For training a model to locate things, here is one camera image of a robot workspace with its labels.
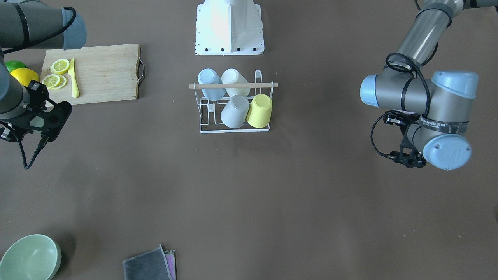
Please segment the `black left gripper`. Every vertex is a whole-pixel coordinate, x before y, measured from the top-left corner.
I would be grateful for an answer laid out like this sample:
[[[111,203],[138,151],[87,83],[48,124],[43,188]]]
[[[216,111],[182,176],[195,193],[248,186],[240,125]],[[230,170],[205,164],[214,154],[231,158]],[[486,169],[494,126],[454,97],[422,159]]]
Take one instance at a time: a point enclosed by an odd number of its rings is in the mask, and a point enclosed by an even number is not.
[[[387,125],[396,125],[400,128],[403,138],[400,142],[400,149],[392,151],[387,155],[395,163],[404,165],[405,167],[418,167],[422,168],[426,165],[426,160],[416,147],[409,142],[407,131],[411,124],[414,124],[419,118],[420,114],[408,114],[400,111],[386,111],[384,116],[384,123]]]

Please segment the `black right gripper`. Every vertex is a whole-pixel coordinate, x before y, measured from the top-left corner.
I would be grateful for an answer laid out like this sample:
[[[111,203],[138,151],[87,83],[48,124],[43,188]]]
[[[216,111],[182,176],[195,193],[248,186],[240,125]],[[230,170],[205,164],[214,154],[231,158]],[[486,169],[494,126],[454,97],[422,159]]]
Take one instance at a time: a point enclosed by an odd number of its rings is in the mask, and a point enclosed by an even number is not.
[[[1,126],[1,139],[14,142],[17,138],[22,140],[28,133],[40,133],[49,142],[57,139],[72,113],[72,106],[67,101],[55,103],[49,98],[48,89],[40,82],[31,81],[28,87],[21,86],[17,101],[13,104],[1,104],[1,121],[6,125]],[[40,128],[30,126],[34,116],[45,120]]]

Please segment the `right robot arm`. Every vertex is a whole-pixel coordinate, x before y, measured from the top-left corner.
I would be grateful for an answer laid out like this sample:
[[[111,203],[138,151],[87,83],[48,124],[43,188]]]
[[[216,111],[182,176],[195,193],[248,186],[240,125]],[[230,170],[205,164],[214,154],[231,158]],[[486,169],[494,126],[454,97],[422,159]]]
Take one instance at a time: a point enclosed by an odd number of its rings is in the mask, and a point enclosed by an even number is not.
[[[85,21],[72,7],[53,8],[39,0],[2,0],[0,23],[1,56],[29,48],[80,49],[86,43]],[[38,131],[45,141],[53,142],[72,106],[52,101],[41,82],[22,85],[1,60],[0,112],[10,132],[6,139]]]

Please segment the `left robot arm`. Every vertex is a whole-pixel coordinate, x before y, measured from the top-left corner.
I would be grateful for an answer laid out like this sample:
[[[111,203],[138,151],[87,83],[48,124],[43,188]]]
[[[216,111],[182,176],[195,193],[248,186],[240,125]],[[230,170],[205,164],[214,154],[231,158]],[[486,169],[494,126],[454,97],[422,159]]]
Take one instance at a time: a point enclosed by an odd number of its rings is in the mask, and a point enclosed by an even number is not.
[[[455,170],[471,158],[465,133],[478,74],[443,70],[426,79],[422,67],[453,19],[463,10],[482,7],[497,7],[497,1],[426,0],[399,48],[387,55],[383,72],[363,80],[362,102],[384,108],[378,121],[398,126],[403,136],[399,150],[377,154],[408,168],[430,163],[441,170]]]

